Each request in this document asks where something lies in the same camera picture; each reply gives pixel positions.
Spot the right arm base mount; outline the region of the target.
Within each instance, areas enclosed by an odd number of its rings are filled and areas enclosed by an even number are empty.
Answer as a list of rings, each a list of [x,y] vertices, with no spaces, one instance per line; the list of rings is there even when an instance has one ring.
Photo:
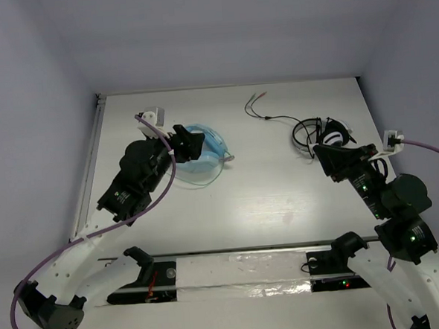
[[[340,290],[364,289],[366,280],[347,267],[347,262],[357,251],[367,249],[368,243],[353,231],[335,239],[330,249],[307,253],[301,271],[311,277],[314,293],[338,292]]]

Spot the light blue headphones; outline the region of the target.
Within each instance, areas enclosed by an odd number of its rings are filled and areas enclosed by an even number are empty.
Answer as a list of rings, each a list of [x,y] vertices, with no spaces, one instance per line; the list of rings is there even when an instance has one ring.
[[[188,124],[186,130],[191,133],[202,133],[205,140],[199,158],[186,163],[178,163],[178,170],[186,173],[208,173],[215,167],[234,160],[225,140],[213,128],[204,124]]]

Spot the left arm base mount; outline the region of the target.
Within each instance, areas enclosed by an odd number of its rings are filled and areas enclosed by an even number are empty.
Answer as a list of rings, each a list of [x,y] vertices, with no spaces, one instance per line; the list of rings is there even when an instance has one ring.
[[[136,279],[111,293],[107,303],[111,305],[157,304],[177,301],[176,262],[155,261],[138,247],[130,247],[124,254],[136,260],[139,269]]]

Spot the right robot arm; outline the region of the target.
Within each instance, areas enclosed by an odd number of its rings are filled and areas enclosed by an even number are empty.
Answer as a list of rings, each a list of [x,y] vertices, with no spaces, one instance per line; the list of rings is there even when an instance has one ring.
[[[388,181],[374,161],[398,153],[407,141],[388,139],[385,151],[374,144],[356,149],[317,144],[313,151],[326,176],[348,181],[368,210],[382,221],[377,239],[389,254],[383,266],[371,260],[368,243],[353,231],[335,239],[318,259],[319,269],[352,271],[383,299],[388,317],[405,329],[439,329],[439,249],[431,229],[421,218],[432,207],[423,181],[400,174]]]

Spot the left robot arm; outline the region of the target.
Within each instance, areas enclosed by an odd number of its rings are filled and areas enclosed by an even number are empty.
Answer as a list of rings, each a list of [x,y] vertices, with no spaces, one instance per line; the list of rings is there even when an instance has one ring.
[[[99,254],[167,195],[172,179],[157,199],[150,196],[166,172],[174,173],[178,165],[201,156],[202,132],[180,124],[172,133],[153,125],[141,131],[145,137],[125,148],[118,173],[82,231],[16,286],[10,306],[13,329],[19,329],[17,307],[40,329],[77,329],[93,304],[125,284],[145,284],[153,277],[153,258],[137,246],[123,250],[106,270],[88,275]]]

